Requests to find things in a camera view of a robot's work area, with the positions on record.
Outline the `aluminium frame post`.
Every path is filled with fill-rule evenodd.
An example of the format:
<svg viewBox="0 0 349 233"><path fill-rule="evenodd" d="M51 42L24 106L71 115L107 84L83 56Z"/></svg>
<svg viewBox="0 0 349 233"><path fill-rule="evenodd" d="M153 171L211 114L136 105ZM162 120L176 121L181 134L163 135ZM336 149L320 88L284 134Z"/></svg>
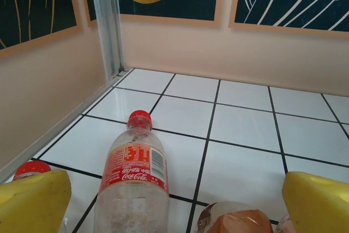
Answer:
<svg viewBox="0 0 349 233"><path fill-rule="evenodd" d="M94 0L107 81L124 70L119 0Z"/></svg>

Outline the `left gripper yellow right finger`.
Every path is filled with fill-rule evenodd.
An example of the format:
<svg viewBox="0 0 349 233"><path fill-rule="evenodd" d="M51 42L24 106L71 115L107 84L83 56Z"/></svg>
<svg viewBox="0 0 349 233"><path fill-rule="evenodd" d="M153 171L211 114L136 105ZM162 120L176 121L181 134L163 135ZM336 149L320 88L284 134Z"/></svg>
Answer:
<svg viewBox="0 0 349 233"><path fill-rule="evenodd" d="M349 184L288 172L282 196L296 233L349 233Z"/></svg>

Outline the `Coca-Cola bottle red cap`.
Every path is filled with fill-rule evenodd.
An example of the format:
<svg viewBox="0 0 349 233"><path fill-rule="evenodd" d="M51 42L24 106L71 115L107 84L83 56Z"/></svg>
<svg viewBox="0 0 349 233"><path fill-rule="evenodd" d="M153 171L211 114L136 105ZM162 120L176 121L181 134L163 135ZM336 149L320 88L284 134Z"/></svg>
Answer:
<svg viewBox="0 0 349 233"><path fill-rule="evenodd" d="M51 171L51 167L45 162L42 162L39 160L26 162L17 169L16 173L14 174L13 181L16 181L28 176L42 174L49 171ZM68 221L67 217L64 217L62 219L62 223L60 225L58 233L68 233L67 221Z"/></svg>
<svg viewBox="0 0 349 233"><path fill-rule="evenodd" d="M168 233L169 178L152 119L134 111L106 157L93 233Z"/></svg>

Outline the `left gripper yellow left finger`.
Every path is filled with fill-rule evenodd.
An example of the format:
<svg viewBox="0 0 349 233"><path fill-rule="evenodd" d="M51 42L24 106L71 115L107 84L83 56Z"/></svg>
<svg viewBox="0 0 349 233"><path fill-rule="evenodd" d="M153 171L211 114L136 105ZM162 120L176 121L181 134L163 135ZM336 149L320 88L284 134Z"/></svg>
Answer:
<svg viewBox="0 0 349 233"><path fill-rule="evenodd" d="M0 233L59 233L70 198L64 170L0 184Z"/></svg>

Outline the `aluminium side rail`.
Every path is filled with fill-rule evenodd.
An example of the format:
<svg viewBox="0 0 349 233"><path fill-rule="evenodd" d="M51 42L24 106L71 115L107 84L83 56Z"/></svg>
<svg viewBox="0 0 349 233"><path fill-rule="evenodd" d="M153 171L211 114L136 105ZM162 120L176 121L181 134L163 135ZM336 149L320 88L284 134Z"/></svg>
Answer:
<svg viewBox="0 0 349 233"><path fill-rule="evenodd" d="M78 105L72 112L66 115L55 126L48 130L43 136L34 141L25 150L19 153L14 159L12 159L7 165L0 169L0 183L6 181L22 164L25 160L28 160L31 156L39 152L43 147L50 143L57 135L59 135L68 125L70 125L76 118L78 118L87 108L89 108L95 101L97 101L106 91L110 88L114 88L114 85L119 84L122 80L128 76L135 68L128 68L117 75L116 78L107 82L101 86L90 97L84 100Z"/></svg>

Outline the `brown label bottle cream cap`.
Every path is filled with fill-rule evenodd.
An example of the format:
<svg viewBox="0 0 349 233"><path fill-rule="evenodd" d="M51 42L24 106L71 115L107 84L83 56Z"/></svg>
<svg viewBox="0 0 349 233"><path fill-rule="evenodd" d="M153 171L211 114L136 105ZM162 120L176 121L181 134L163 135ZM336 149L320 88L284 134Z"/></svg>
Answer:
<svg viewBox="0 0 349 233"><path fill-rule="evenodd" d="M198 217L194 233L273 233L262 211L233 201L215 202Z"/></svg>

